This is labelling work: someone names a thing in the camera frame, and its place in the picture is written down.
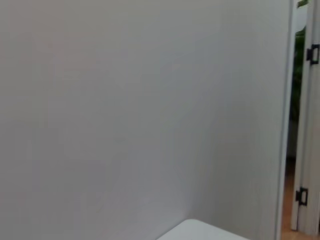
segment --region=white door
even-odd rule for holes
[[[290,15],[1,0],[0,239],[154,240],[195,218],[273,240]]]
[[[319,43],[320,2],[312,0],[308,9],[305,53],[315,48],[313,60],[319,58]],[[317,235],[320,215],[320,67],[307,59],[308,54],[304,58],[291,228]]]

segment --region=wall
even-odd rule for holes
[[[307,25],[308,5],[301,6],[296,11],[295,31],[299,32]]]
[[[0,235],[275,233],[289,1],[0,3]]]

